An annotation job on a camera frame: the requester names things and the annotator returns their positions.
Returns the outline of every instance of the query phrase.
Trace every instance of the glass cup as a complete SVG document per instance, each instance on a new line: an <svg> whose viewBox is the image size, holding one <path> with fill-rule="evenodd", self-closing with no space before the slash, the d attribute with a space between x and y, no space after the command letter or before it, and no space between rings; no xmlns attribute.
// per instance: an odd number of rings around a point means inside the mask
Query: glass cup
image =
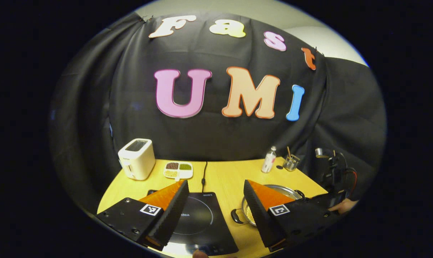
<svg viewBox="0 0 433 258"><path fill-rule="evenodd" d="M291 155L291 157L288 157L285 159L284 162L284 168L288 171L295 170L296 166L298 165L298 162L300 159L296 157L295 155Z"/></svg>

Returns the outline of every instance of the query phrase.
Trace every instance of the hand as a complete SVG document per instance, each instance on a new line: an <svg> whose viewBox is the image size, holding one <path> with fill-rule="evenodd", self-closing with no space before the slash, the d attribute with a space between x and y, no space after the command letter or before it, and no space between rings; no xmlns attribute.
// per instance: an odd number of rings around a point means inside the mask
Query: hand
<svg viewBox="0 0 433 258"><path fill-rule="evenodd" d="M206 253L204 253L203 251L200 251L200 250L197 249L192 254L192 258L209 258L209 256Z"/></svg>
<svg viewBox="0 0 433 258"><path fill-rule="evenodd" d="M335 206L329 208L328 210L330 212L337 210L339 214L343 214L345 212L350 211L357 204L357 202L358 201L351 201L350 199L346 198L342 202L336 204Z"/></svg>

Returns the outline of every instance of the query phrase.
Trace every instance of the foam letter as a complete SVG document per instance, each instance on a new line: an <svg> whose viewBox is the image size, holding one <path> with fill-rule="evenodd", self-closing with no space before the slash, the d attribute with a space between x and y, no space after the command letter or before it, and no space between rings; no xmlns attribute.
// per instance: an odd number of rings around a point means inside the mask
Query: foam letter
<svg viewBox="0 0 433 258"><path fill-rule="evenodd" d="M157 37L169 36L170 34L173 33L172 27L175 27L175 29L181 29L183 26L185 26L186 21L192 22L195 20L196 20L195 15L165 18L162 20L162 23L161 25L159 25L159 28L157 28L155 32L150 34L149 37L157 38Z"/></svg>
<svg viewBox="0 0 433 258"><path fill-rule="evenodd" d="M157 79L156 104L165 115L185 119L195 116L201 110L204 104L205 82L212 77L212 73L204 69L189 70L188 76L192 79L191 99L186 105L179 105L173 101L173 86L179 76L179 70L173 69L154 73Z"/></svg>
<svg viewBox="0 0 433 258"><path fill-rule="evenodd" d="M266 75L258 87L254 88L253 80L247 69L228 67L226 72L231 76L231 91L228 105L222 109L223 116L230 118L241 116L242 109L239 106L242 99L247 116L251 116L259 103L260 107L255 112L256 117L261 119L274 117L275 93L277 86L280 85L279 78Z"/></svg>
<svg viewBox="0 0 433 258"><path fill-rule="evenodd" d="M266 31L264 33L264 43L268 47L272 47L273 49L277 49L279 51L287 50L287 46L284 44L284 38L279 34L275 34L274 32Z"/></svg>
<svg viewBox="0 0 433 258"><path fill-rule="evenodd" d="M233 20L216 20L215 24L210 26L210 32L214 34L226 35L229 34L235 38L244 37L244 24Z"/></svg>
<svg viewBox="0 0 433 258"><path fill-rule="evenodd" d="M315 64L312 63L312 60L315 60L315 56L310 52L310 49L308 48L301 48L301 50L304 52L304 58L305 63L310 69L315 70Z"/></svg>
<svg viewBox="0 0 433 258"><path fill-rule="evenodd" d="M293 100L291 101L290 112L287 114L288 121L297 121L300 119L300 105L301 99L304 95L304 88L299 85L291 87L293 91Z"/></svg>

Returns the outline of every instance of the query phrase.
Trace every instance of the pink letter u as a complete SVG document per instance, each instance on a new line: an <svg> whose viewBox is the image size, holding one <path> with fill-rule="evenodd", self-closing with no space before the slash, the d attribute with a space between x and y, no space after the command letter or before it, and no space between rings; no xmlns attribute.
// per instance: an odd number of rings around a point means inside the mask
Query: pink letter u
<svg viewBox="0 0 433 258"><path fill-rule="evenodd" d="M195 116L201 110L204 104L205 81L212 77L212 73L204 69L192 69L188 76L192 79L191 99L188 104L179 105L173 101L173 87L175 79L180 77L180 71L165 69L155 72L156 104L165 115L185 119Z"/></svg>

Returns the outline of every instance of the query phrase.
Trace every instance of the pot handle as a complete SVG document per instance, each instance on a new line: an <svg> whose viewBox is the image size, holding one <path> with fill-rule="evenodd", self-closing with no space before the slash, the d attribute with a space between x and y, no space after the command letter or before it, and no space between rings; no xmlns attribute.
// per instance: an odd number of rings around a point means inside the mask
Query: pot handle
<svg viewBox="0 0 433 258"><path fill-rule="evenodd" d="M239 219L239 216L237 216L237 214L236 214L236 210L237 209L233 209L231 211L231 217L233 218L234 222L239 223L239 224L243 224L244 222L241 222L241 220Z"/></svg>
<svg viewBox="0 0 433 258"><path fill-rule="evenodd" d="M299 190L295 190L295 192L297 192L299 195L301 195L302 198L305 198L305 195L303 194L303 192L301 192Z"/></svg>

